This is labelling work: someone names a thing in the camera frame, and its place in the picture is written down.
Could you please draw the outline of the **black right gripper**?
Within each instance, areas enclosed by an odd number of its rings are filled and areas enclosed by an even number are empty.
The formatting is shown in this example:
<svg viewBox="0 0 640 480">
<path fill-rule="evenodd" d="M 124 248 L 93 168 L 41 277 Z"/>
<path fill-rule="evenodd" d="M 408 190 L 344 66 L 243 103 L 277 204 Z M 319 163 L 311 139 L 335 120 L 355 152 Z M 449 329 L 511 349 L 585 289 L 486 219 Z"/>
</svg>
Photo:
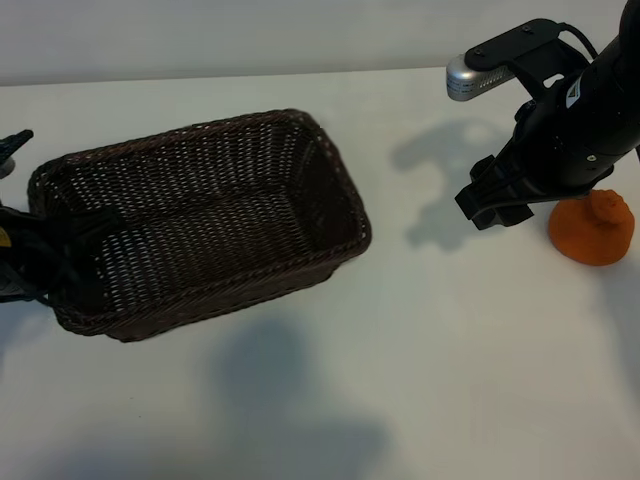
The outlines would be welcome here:
<svg viewBox="0 0 640 480">
<path fill-rule="evenodd" d="M 532 100 L 517 112 L 512 139 L 476 162 L 455 196 L 478 230 L 518 225 L 533 216 L 522 201 L 580 196 L 613 168 L 612 66 L 591 64 L 549 88 L 530 74 L 517 78 Z"/>
</svg>

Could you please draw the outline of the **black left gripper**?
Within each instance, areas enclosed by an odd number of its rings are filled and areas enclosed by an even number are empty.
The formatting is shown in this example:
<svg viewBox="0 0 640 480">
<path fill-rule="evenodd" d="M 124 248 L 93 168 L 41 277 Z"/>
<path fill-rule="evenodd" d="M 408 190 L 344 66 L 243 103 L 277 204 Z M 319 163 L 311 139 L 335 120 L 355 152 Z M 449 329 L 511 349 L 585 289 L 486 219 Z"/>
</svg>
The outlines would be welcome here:
<svg viewBox="0 0 640 480">
<path fill-rule="evenodd" d="M 91 250 L 119 230 L 115 209 L 66 217 L 39 216 L 1 207 L 1 301 L 37 301 L 104 306 L 105 289 L 90 254 L 65 257 L 65 250 Z"/>
</svg>

